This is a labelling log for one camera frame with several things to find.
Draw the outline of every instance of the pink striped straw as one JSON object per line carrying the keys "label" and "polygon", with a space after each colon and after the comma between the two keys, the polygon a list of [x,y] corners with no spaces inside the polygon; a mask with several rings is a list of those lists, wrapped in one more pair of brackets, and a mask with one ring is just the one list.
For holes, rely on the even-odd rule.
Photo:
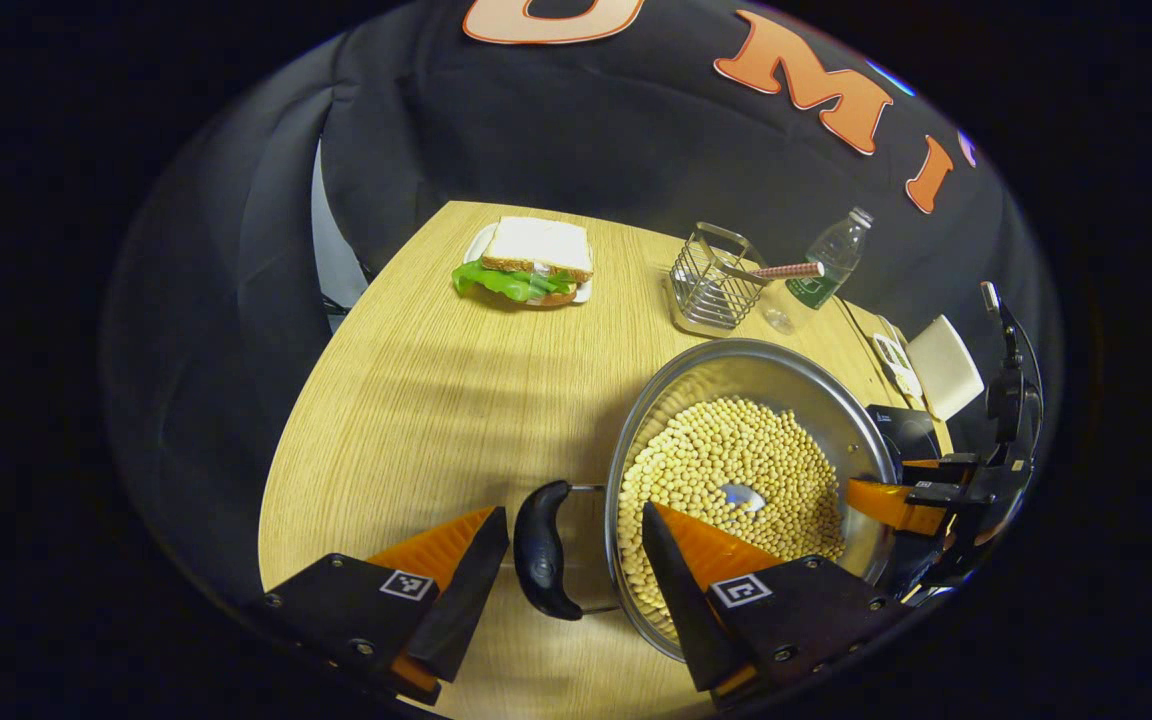
{"label": "pink striped straw", "polygon": [[758,268],[751,275],[767,278],[770,281],[790,278],[819,278],[824,275],[823,263],[799,263],[796,265],[776,265],[774,268]]}

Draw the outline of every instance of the green bottle label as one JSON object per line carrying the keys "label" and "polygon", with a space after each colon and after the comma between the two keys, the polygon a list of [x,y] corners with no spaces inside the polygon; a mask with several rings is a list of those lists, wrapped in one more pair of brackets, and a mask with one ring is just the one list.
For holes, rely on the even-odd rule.
{"label": "green bottle label", "polygon": [[801,278],[793,279],[787,283],[790,293],[810,309],[819,310],[824,301],[829,300],[833,291],[838,290],[841,283],[833,282],[828,278]]}

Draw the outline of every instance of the metal pot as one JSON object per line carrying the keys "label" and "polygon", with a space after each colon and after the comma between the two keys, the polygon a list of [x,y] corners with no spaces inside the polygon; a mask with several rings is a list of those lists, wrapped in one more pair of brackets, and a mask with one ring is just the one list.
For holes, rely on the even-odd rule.
{"label": "metal pot", "polygon": [[526,599],[544,614],[579,620],[593,611],[567,597],[562,588],[563,551],[558,539],[558,507],[574,488],[605,491],[604,540],[607,566],[620,607],[652,646],[682,661],[673,623],[654,607],[641,605],[621,569],[616,529],[621,478],[634,457],[662,432],[668,419],[687,407],[741,395],[780,414],[793,409],[795,420],[814,439],[838,470],[838,509],[842,515],[844,554],[838,564],[874,583],[890,552],[890,530],[847,506],[847,478],[895,484],[886,446],[859,401],[838,379],[795,351],[770,342],[732,338],[690,348],[669,361],[637,397],[612,456],[607,486],[571,486],[556,480],[532,492],[515,523],[515,569]]}

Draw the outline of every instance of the metal wire basket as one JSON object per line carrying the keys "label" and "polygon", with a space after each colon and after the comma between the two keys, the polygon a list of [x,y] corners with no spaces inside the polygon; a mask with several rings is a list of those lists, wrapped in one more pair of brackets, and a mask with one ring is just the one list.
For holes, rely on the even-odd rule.
{"label": "metal wire basket", "polygon": [[741,234],[696,223],[669,272],[673,324],[710,338],[732,334],[772,282],[751,274],[765,266],[763,256]]}

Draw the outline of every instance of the pot handle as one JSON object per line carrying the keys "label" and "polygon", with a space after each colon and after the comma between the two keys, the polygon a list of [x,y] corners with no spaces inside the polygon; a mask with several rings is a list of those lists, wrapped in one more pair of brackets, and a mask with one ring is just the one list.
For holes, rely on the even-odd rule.
{"label": "pot handle", "polygon": [[537,611],[550,617],[581,620],[594,612],[617,606],[582,611],[563,592],[563,544],[558,539],[558,507],[570,492],[602,491],[602,486],[573,486],[554,480],[532,491],[518,507],[513,521],[513,569],[518,574],[522,594]]}

